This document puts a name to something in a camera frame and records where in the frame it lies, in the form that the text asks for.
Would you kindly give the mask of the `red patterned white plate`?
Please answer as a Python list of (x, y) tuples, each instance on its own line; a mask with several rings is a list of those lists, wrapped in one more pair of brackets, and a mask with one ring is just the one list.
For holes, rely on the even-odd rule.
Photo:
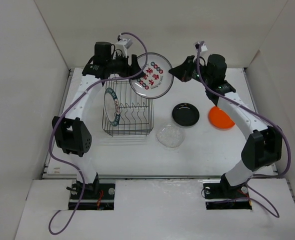
[(164, 96), (172, 87), (174, 76), (169, 73), (172, 65), (167, 58), (155, 52), (147, 54), (144, 76), (129, 80), (132, 90), (145, 99), (157, 99)]

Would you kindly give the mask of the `black plate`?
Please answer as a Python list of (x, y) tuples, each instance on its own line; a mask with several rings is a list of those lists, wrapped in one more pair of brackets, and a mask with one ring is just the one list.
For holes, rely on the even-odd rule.
[(173, 120), (182, 127), (192, 127), (200, 119), (199, 110), (190, 103), (179, 103), (172, 110)]

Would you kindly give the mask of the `green rimmed white plate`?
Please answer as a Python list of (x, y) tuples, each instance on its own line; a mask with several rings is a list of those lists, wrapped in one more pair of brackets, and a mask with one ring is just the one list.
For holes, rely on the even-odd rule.
[(118, 126), (121, 117), (120, 103), (116, 92), (110, 87), (104, 92), (104, 111), (109, 123), (113, 127)]

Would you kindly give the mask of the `orange plate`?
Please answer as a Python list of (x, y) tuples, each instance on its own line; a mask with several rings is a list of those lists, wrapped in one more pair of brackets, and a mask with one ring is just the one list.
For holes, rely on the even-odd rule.
[(209, 110), (208, 120), (214, 127), (221, 130), (228, 130), (235, 126), (234, 121), (217, 106)]

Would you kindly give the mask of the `clear glass plate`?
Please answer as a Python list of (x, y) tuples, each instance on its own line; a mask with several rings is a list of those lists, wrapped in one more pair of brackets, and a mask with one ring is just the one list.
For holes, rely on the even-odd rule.
[(168, 149), (178, 148), (185, 140), (185, 131), (179, 126), (166, 123), (156, 132), (156, 140)]

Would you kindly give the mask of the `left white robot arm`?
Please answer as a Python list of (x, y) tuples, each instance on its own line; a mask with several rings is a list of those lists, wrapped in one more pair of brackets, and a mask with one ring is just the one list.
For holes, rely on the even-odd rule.
[(71, 104), (61, 116), (52, 120), (51, 138), (64, 154), (69, 156), (67, 164), (77, 170), (75, 190), (83, 192), (87, 198), (95, 198), (99, 194), (99, 177), (86, 153), (92, 145), (92, 135), (85, 120), (97, 94), (111, 75), (119, 80), (136, 80), (143, 76), (138, 64), (137, 55), (131, 60), (128, 49), (132, 40), (120, 38), (115, 44), (98, 41), (94, 45), (94, 55), (82, 71), (81, 82)]

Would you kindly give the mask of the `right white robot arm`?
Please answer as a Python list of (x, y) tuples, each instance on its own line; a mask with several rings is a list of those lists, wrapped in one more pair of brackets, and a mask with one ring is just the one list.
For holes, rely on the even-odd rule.
[(220, 178), (218, 190), (230, 197), (243, 187), (258, 170), (279, 161), (282, 156), (282, 135), (267, 121), (261, 120), (246, 107), (236, 89), (226, 80), (226, 59), (220, 54), (211, 54), (205, 65), (195, 56), (168, 72), (181, 82), (196, 80), (205, 87), (207, 97), (227, 114), (246, 140), (240, 161)]

